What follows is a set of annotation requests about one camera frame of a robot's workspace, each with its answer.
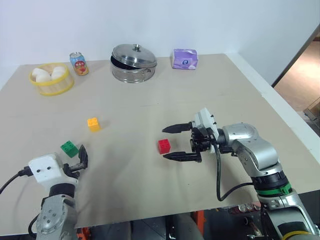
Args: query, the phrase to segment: table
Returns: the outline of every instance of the table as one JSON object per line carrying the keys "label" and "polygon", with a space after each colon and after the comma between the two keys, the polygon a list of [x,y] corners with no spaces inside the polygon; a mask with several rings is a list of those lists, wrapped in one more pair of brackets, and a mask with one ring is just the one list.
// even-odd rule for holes
{"label": "table", "polygon": [[[199,56],[196,70],[171,68],[158,59],[155,75],[144,83],[116,80],[109,61],[88,62],[90,73],[74,76],[74,87],[58,96],[42,96],[28,81],[36,65],[20,66],[0,91],[0,147],[3,184],[38,156],[57,152],[70,140],[87,149],[89,166],[76,191],[77,227],[225,207],[257,200],[252,186],[216,198],[216,160],[202,163],[163,158],[157,141],[168,138],[171,151],[190,152],[190,133],[162,129],[194,119],[207,107],[218,127],[237,122],[254,125],[271,142],[298,193],[319,189],[320,165],[256,88],[224,54]],[[103,128],[90,132],[87,119]],[[240,161],[222,156],[221,191],[250,181]],[[0,235],[26,233],[48,193],[34,177],[20,177],[0,195]]]}

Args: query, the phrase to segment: pot lid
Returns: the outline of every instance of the pot lid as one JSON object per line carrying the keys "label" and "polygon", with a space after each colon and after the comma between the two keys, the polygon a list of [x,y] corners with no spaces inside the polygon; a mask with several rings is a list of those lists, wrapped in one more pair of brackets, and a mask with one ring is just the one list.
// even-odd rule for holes
{"label": "pot lid", "polygon": [[157,65],[155,55],[139,44],[120,44],[112,51],[119,62],[136,68],[153,68]]}

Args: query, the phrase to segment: stainless steel pot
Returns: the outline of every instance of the stainless steel pot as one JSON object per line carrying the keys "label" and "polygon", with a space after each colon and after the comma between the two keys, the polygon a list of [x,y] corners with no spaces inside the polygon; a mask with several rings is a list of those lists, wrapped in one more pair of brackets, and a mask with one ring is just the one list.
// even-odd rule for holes
{"label": "stainless steel pot", "polygon": [[112,51],[112,74],[122,82],[145,82],[154,75],[156,66],[155,55],[139,44],[121,44]]}

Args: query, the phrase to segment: purple tissue box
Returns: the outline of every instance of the purple tissue box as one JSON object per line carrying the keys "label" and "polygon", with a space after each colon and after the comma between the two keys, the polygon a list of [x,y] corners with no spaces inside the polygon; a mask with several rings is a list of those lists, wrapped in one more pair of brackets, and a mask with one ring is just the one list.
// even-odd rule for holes
{"label": "purple tissue box", "polygon": [[197,51],[193,49],[174,49],[172,68],[173,69],[190,69],[197,67],[198,56]]}

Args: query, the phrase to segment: drink can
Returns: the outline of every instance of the drink can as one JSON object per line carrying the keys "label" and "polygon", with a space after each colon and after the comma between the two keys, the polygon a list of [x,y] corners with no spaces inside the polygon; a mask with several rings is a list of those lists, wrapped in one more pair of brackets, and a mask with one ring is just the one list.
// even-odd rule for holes
{"label": "drink can", "polygon": [[240,204],[237,206],[234,206],[230,208],[229,213],[231,214],[243,214],[247,212],[247,205],[246,204]]}
{"label": "drink can", "polygon": [[260,202],[254,202],[254,203],[253,203],[253,207],[254,207],[254,210],[255,210],[256,212],[260,211],[260,210],[261,210],[261,204],[260,204]]}
{"label": "drink can", "polygon": [[247,203],[245,206],[246,206],[247,212],[255,212],[255,208],[252,203]]}
{"label": "drink can", "polygon": [[81,52],[72,52],[69,56],[70,62],[76,74],[78,74],[79,76],[83,76],[89,73],[85,57],[81,54]]}

